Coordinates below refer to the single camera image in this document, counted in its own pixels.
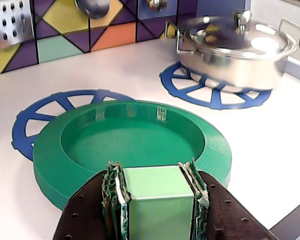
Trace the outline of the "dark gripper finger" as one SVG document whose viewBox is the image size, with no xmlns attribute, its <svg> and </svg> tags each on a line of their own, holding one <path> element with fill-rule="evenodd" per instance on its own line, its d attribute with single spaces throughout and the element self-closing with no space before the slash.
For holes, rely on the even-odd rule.
<svg viewBox="0 0 300 240">
<path fill-rule="evenodd" d="M 123 168 L 110 161 L 69 198 L 53 239 L 128 240 L 130 201 Z"/>
<path fill-rule="evenodd" d="M 221 182 L 198 170 L 194 161 L 178 166 L 194 193 L 191 240 L 277 239 Z"/>
</svg>

